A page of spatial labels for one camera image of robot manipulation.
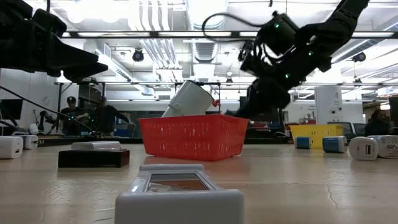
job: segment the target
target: person sitting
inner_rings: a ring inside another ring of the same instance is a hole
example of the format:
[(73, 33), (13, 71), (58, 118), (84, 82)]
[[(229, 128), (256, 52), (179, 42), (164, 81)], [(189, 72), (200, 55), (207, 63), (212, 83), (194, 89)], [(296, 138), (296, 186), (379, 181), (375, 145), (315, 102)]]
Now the person sitting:
[(113, 136), (115, 118), (129, 123), (130, 127), (135, 126), (127, 117), (119, 113), (116, 108), (107, 105), (106, 98), (102, 97), (99, 99), (99, 107), (94, 110), (94, 118), (97, 125), (96, 130), (103, 136)]
[[(80, 120), (82, 118), (88, 118), (88, 114), (84, 113), (83, 110), (76, 106), (76, 98), (69, 96), (67, 98), (68, 107), (61, 110), (61, 114), (67, 115), (73, 119)], [(67, 136), (79, 136), (81, 134), (79, 124), (67, 118), (66, 116), (60, 116), (60, 130)]]
[(376, 110), (371, 117), (370, 122), (365, 126), (365, 136), (387, 135), (390, 131), (390, 125), (387, 120), (386, 112)]

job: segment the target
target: black wooden block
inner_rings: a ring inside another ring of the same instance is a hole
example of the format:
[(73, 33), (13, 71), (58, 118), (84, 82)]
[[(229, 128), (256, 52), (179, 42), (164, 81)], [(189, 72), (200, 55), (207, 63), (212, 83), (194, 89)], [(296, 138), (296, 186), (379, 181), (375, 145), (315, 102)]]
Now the black wooden block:
[(68, 150), (58, 153), (58, 168), (124, 167), (130, 163), (130, 150), (82, 151)]

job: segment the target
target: red plastic basket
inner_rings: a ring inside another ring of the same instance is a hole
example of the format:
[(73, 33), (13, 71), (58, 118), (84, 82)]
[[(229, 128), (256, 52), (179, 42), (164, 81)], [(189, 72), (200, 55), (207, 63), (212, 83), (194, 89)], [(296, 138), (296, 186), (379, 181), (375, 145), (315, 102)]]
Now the red plastic basket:
[(217, 161), (242, 153), (248, 120), (226, 115), (140, 119), (149, 155)]

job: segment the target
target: table surface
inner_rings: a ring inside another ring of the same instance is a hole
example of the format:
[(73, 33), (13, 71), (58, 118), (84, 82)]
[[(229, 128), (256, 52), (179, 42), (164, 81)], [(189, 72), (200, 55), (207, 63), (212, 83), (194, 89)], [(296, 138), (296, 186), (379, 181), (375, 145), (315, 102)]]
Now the table surface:
[(354, 161), (346, 154), (245, 146), (219, 162), (148, 156), (141, 145), (121, 169), (57, 169), (59, 150), (24, 151), (0, 161), (0, 223), (114, 223), (114, 201), (141, 164), (197, 164), (245, 195), (246, 223), (398, 223), (398, 160)]

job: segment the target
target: yellow basket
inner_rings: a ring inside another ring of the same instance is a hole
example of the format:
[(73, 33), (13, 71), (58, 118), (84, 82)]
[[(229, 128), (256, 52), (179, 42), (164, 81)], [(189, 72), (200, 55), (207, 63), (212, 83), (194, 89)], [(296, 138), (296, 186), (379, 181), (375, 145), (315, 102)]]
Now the yellow basket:
[(291, 125), (293, 139), (296, 137), (310, 137), (312, 149), (322, 149), (324, 137), (342, 136), (344, 127), (339, 124), (326, 125)]

